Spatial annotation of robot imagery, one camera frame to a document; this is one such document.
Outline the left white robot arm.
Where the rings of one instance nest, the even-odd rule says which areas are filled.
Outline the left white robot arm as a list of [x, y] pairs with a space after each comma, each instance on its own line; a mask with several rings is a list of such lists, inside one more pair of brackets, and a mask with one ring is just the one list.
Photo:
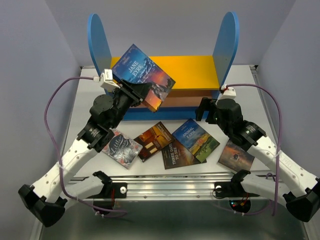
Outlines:
[[24, 184], [18, 194], [25, 207], [45, 226], [51, 227], [67, 208], [94, 195], [108, 196], [112, 179], [96, 171], [85, 180], [66, 189], [65, 185], [114, 137], [113, 129], [123, 120], [130, 107], [140, 105], [152, 89], [151, 83], [111, 82], [113, 96], [97, 96], [89, 110], [90, 118], [64, 155], [57, 150], [57, 163], [31, 185]]

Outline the Animal Farm book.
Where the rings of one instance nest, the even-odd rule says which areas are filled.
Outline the Animal Farm book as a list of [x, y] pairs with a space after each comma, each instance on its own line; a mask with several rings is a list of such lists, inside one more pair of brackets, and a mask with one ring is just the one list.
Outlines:
[[172, 135], [201, 163], [220, 145], [192, 118], [178, 127]]

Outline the Jane Eyre book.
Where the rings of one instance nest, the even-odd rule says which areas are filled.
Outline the Jane Eyre book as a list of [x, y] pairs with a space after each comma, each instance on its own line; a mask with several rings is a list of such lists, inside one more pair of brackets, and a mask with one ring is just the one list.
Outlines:
[[135, 44], [121, 56], [112, 67], [116, 81], [125, 80], [132, 84], [152, 83], [143, 104], [156, 112], [171, 92], [175, 81]]

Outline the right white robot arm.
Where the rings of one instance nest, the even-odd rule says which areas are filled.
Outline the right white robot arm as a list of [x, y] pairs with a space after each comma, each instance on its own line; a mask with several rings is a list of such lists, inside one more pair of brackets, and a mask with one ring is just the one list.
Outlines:
[[320, 208], [320, 179], [304, 170], [284, 152], [257, 124], [244, 120], [241, 107], [233, 99], [202, 98], [195, 110], [200, 121], [218, 125], [229, 140], [268, 167], [281, 182], [258, 177], [248, 170], [238, 171], [230, 181], [215, 183], [217, 198], [261, 196], [286, 207], [291, 215], [309, 222]]

